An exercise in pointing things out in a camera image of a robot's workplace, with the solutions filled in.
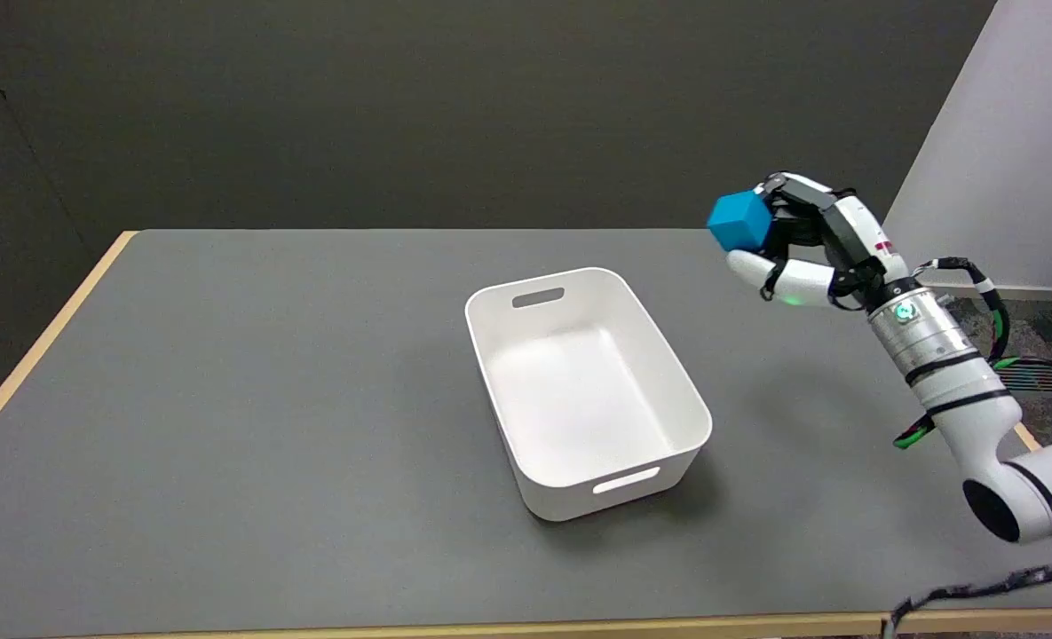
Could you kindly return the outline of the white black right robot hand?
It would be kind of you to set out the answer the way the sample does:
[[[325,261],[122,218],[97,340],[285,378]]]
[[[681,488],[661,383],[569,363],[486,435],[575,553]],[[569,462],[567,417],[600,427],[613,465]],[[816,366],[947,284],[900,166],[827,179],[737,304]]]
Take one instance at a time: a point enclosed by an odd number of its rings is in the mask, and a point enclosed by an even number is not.
[[[720,197],[708,229],[765,302],[870,314],[920,288],[855,189],[793,171]]]

